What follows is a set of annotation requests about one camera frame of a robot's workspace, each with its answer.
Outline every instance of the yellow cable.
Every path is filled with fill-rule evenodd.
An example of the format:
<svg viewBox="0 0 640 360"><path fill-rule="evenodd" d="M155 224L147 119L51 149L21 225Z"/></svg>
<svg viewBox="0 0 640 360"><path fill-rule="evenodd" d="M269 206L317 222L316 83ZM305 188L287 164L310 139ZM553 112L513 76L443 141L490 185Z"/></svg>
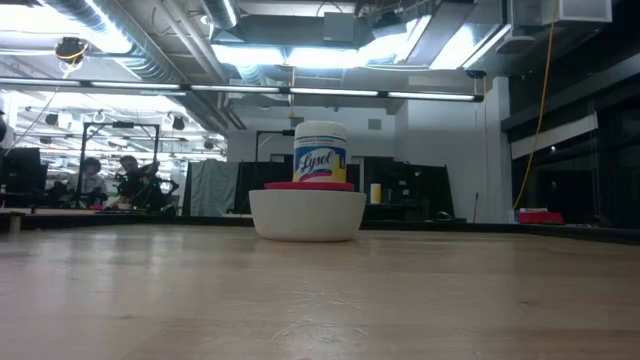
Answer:
<svg viewBox="0 0 640 360"><path fill-rule="evenodd" d="M545 102L547 100L547 86L549 84L549 71L551 70L551 50L553 48L553 31L556 27L556 21L558 20L558 8L559 8L559 0L554 0L554 10L553 10L553 22L551 22L551 31L549 32L549 48L547 50L547 65L545 67L544 72L544 84L542 85L542 101L540 102L540 117L538 118L538 128L536 129L536 135L533 140L533 149L531 150L531 154L529 154L529 162L527 163L527 171L524 173L524 179L522 180L522 186L520 187L520 194L518 198L513 203L513 210L518 208L520 204L520 200L522 200L522 195L524 194L524 189L527 186L527 180L529 179L529 172L531 171L531 164L533 164L533 155L536 152L536 147L538 146L538 135L540 135L540 129L542 128L542 119L544 118L544 107Z"/></svg>
<svg viewBox="0 0 640 360"><path fill-rule="evenodd" d="M77 53L75 53L75 54L73 54L73 55L69 55L69 56L59 56L59 55L57 55L57 54L56 54L56 56L57 56L57 57L58 57L58 59L60 59L60 60L69 60L69 59L73 59L73 58L76 58L76 57L78 57L78 56L80 56L80 55L84 54L84 52L85 52L85 51L87 51L87 47L89 47L89 43L86 43L86 44L84 45L84 47L82 48L82 50L80 50L79 52L77 52ZM56 45L53 47L53 52L55 52L57 49L58 49L58 44L56 44Z"/></svg>

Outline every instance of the white lid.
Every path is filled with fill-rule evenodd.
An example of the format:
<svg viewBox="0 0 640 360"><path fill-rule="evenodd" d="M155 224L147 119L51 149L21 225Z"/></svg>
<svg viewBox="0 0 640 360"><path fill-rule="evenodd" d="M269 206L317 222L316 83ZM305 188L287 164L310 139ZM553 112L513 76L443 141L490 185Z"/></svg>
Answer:
<svg viewBox="0 0 640 360"><path fill-rule="evenodd" d="M303 136L335 136L347 140L347 129L333 121L305 121L296 126L296 138Z"/></svg>

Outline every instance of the lysol label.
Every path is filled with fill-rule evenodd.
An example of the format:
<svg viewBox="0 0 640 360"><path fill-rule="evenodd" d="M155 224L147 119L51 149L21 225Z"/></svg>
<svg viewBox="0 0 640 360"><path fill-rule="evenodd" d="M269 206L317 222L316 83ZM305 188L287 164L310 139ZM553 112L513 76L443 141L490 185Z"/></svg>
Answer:
<svg viewBox="0 0 640 360"><path fill-rule="evenodd" d="M310 136L296 139L293 181L346 182L346 150L342 139Z"/></svg>

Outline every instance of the white wall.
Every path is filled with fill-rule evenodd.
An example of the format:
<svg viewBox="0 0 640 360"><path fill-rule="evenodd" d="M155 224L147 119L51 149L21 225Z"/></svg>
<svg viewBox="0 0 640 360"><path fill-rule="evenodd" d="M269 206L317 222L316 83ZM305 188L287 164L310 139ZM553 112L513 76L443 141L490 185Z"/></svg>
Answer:
<svg viewBox="0 0 640 360"><path fill-rule="evenodd" d="M290 110L271 108L260 110L256 107L238 107L236 113L249 130L229 133L227 161L254 161L256 130L289 129ZM335 121L347 129L348 156L394 156L394 117L385 109L301 107L295 109L296 116L305 121ZM382 120L382 130L368 130L369 119ZM269 138L260 137L260 143ZM275 135L260 148L259 160L269 161L271 154L292 154L293 138Z"/></svg>
<svg viewBox="0 0 640 360"><path fill-rule="evenodd" d="M476 193L476 222L508 220L511 163L500 131L508 101L507 80L496 79L487 94L486 122L485 103L408 101L396 115L396 159L447 166L455 214L469 222Z"/></svg>

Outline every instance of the wooden table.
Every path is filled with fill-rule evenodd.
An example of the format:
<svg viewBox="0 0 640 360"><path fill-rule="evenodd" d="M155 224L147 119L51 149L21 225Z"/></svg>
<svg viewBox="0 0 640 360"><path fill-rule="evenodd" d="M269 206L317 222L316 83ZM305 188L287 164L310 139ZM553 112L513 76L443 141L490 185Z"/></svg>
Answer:
<svg viewBox="0 0 640 360"><path fill-rule="evenodd" d="M640 359L640 248L113 226L0 240L0 358Z"/></svg>

